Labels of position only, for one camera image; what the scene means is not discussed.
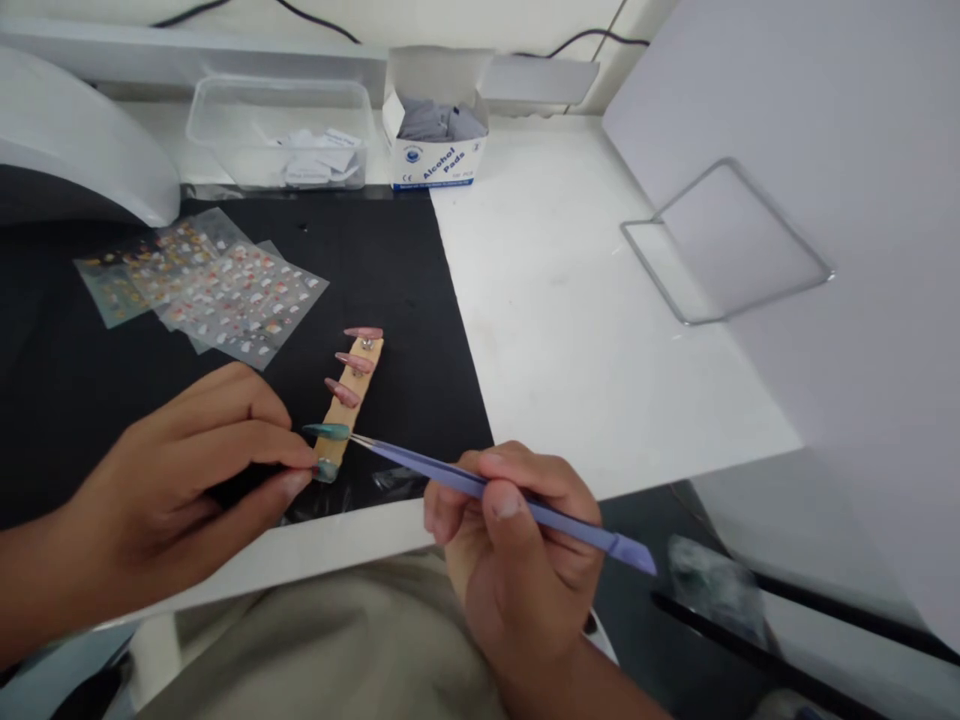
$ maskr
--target pink nail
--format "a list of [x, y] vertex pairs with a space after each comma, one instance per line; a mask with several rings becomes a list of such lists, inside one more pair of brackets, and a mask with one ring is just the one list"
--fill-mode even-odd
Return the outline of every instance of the pink nail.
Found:
[[364, 340], [379, 340], [383, 337], [382, 328], [347, 328], [343, 331], [344, 335], [350, 337], [362, 337]]
[[493, 514], [497, 520], [507, 520], [520, 512], [520, 491], [516, 487], [504, 489], [493, 503]]
[[310, 483], [310, 471], [292, 470], [283, 477], [281, 482], [283, 483], [284, 493], [292, 502], [300, 494], [300, 491]]
[[364, 375], [367, 373], [372, 373], [373, 369], [376, 367], [372, 361], [357, 355], [350, 355], [349, 353], [335, 353], [334, 357], [336, 357], [337, 360], [342, 362], [348, 368], [353, 368], [358, 373]]
[[330, 378], [324, 378], [323, 383], [329, 388], [330, 392], [337, 396], [337, 400], [343, 405], [349, 408], [355, 408], [360, 404], [360, 396], [346, 385], [341, 385], [336, 380]]

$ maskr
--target cardboard box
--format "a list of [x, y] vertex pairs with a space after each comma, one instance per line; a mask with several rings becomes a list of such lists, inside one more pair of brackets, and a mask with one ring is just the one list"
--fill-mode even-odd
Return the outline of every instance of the cardboard box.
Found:
[[[489, 137], [489, 111], [480, 83], [492, 50], [406, 47], [390, 51], [383, 100], [383, 130], [390, 146], [394, 190], [470, 185]], [[402, 98], [468, 105], [488, 134], [460, 142], [420, 142], [398, 137], [406, 111]]]

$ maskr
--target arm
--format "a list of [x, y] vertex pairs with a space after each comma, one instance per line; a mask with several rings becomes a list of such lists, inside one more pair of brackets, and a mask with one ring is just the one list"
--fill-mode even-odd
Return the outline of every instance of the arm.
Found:
[[561, 458], [510, 442], [466, 453], [490, 481], [482, 502], [430, 483], [424, 524], [446, 546], [467, 625], [516, 720], [669, 716], [583, 636], [603, 554], [530, 514], [521, 489], [599, 525], [600, 508]]
[[[273, 527], [316, 460], [290, 424], [227, 365], [134, 423], [62, 508], [0, 533], [0, 668], [195, 585]], [[222, 511], [204, 491], [251, 462], [289, 469]]]
[[518, 720], [670, 720], [586, 638], [562, 662], [532, 668], [521, 677], [496, 677], [504, 705]]

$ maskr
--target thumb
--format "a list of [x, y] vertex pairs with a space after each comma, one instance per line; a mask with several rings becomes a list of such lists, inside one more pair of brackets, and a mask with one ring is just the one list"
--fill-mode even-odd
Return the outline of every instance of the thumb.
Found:
[[274, 527], [311, 479], [310, 470], [274, 475], [216, 520], [202, 527], [179, 548], [192, 582], [204, 580], [264, 532]]
[[560, 581], [520, 489], [509, 480], [491, 480], [483, 492], [483, 516], [505, 606], [520, 613], [542, 609], [542, 599], [554, 596]]

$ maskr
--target cable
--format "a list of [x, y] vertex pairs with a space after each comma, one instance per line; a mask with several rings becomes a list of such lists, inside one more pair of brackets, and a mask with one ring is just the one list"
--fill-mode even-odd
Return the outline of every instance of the cable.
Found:
[[[172, 18], [167, 18], [166, 20], [161, 20], [158, 23], [154, 23], [150, 27], [156, 27], [156, 28], [173, 27], [174, 25], [179, 25], [180, 23], [185, 22], [190, 18], [196, 17], [201, 13], [205, 13], [207, 12], [207, 10], [213, 10], [214, 8], [218, 8], [223, 5], [226, 5], [228, 2], [230, 2], [230, 0], [212, 0], [211, 2], [204, 3], [203, 5], [197, 5], [195, 8], [191, 8], [190, 10], [182, 12], [179, 15], [174, 15]], [[292, 12], [294, 15], [298, 17], [303, 18], [304, 20], [308, 20], [309, 22], [316, 23], [317, 25], [322, 25], [323, 27], [329, 28], [330, 30], [333, 30], [335, 32], [338, 32], [341, 35], [343, 35], [345, 38], [347, 38], [347, 40], [352, 42], [354, 45], [361, 44], [360, 41], [357, 39], [357, 37], [353, 33], [351, 33], [349, 30], [346, 30], [340, 27], [336, 23], [332, 23], [329, 20], [323, 20], [321, 18], [314, 17], [310, 13], [306, 13], [300, 8], [294, 7], [293, 5], [288, 3], [287, 0], [277, 0], [277, 2], [283, 5], [287, 10], [289, 10], [290, 12]]]
[[517, 55], [519, 57], [538, 57], [538, 58], [545, 58], [549, 60], [551, 58], [556, 57], [560, 52], [565, 50], [569, 45], [572, 45], [580, 38], [585, 38], [589, 35], [603, 35], [603, 37], [610, 38], [611, 40], [615, 40], [616, 42], [621, 43], [622, 45], [643, 45], [644, 47], [650, 46], [649, 40], [640, 40], [639, 38], [625, 38], [625, 37], [621, 37], [620, 35], [617, 35], [615, 32], [610, 32], [609, 30], [593, 28], [592, 30], [584, 30], [582, 32], [578, 32], [576, 35], [574, 35], [572, 38], [567, 40], [563, 45], [558, 47], [549, 55], [537, 55], [536, 53], [514, 53], [514, 55]]
[[212, 0], [212, 2], [204, 3], [203, 5], [197, 5], [195, 8], [190, 8], [179, 15], [174, 15], [172, 18], [167, 18], [166, 20], [161, 20], [158, 23], [154, 23], [150, 27], [173, 27], [174, 25], [179, 25], [180, 23], [189, 20], [192, 17], [196, 17], [201, 13], [205, 13], [207, 10], [213, 10], [221, 5], [226, 5], [228, 2], [230, 2], [230, 0]]
[[300, 10], [299, 8], [295, 8], [293, 5], [288, 3], [287, 0], [277, 0], [277, 2], [283, 5], [287, 10], [292, 12], [294, 15], [298, 15], [299, 17], [302, 17], [304, 20], [309, 20], [310, 22], [316, 23], [317, 25], [322, 25], [325, 28], [330, 28], [331, 30], [335, 30], [336, 32], [343, 35], [347, 40], [352, 42], [354, 45], [363, 44], [356, 38], [355, 35], [353, 35], [353, 33], [343, 29], [342, 27], [340, 27], [335, 23], [330, 22], [329, 20], [322, 20], [318, 17], [314, 17], [310, 13], [305, 13], [303, 10]]
[[[363, 44], [360, 42], [360, 40], [357, 38], [356, 35], [351, 33], [349, 30], [340, 27], [336, 23], [332, 23], [329, 20], [324, 20], [322, 18], [316, 17], [315, 15], [311, 15], [310, 13], [304, 12], [300, 8], [297, 8], [291, 5], [289, 2], [287, 2], [287, 0], [276, 0], [276, 1], [281, 5], [283, 5], [287, 10], [292, 12], [297, 17], [303, 18], [308, 22], [312, 22], [322, 27], [333, 30], [334, 32], [338, 32], [341, 35], [343, 35], [345, 38], [347, 38], [347, 40], [352, 42], [354, 45]], [[186, 10], [185, 12], [182, 12], [179, 15], [174, 15], [172, 18], [167, 18], [166, 20], [161, 20], [158, 23], [154, 23], [153, 25], [151, 25], [151, 27], [156, 27], [156, 28], [173, 27], [174, 25], [179, 25], [180, 23], [186, 20], [189, 20], [190, 18], [196, 17], [201, 13], [205, 13], [207, 10], [213, 10], [214, 8], [218, 8], [223, 5], [226, 5], [228, 2], [230, 2], [230, 0], [212, 0], [211, 2], [204, 3], [203, 5], [197, 5], [195, 8]], [[650, 45], [649, 40], [641, 40], [639, 38], [625, 38], [620, 35], [617, 35], [615, 32], [611, 32], [610, 30], [602, 30], [601, 28], [592, 28], [590, 30], [583, 30], [581, 32], [578, 32], [576, 35], [574, 35], [572, 38], [567, 40], [563, 45], [558, 47], [549, 55], [537, 55], [536, 53], [513, 53], [513, 54], [518, 57], [536, 57], [536, 58], [550, 59], [559, 55], [561, 52], [566, 50], [570, 45], [575, 43], [580, 38], [585, 38], [590, 35], [602, 35], [603, 37], [609, 38], [610, 40], [618, 42], [622, 45], [643, 45], [644, 47], [648, 47]]]

